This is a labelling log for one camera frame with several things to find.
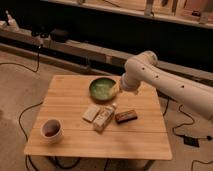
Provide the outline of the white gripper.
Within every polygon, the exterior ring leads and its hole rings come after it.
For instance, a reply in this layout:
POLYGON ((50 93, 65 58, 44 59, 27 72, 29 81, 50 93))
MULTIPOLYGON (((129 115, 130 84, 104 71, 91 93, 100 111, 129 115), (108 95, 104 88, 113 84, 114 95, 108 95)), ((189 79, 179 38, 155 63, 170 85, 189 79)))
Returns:
POLYGON ((116 96, 121 89, 123 91, 135 92, 138 90, 140 82, 130 75, 123 75, 120 79, 120 85, 116 83, 109 91, 111 96, 116 96))

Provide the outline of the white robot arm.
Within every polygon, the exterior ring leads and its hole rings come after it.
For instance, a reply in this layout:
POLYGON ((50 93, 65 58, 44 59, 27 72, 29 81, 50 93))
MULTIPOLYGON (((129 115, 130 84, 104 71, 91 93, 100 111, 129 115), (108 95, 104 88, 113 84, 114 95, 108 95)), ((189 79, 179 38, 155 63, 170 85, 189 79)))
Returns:
POLYGON ((213 120, 213 87, 170 74, 156 67, 157 55, 144 51, 129 58, 119 81, 123 91, 135 92, 146 82, 207 120, 213 120))

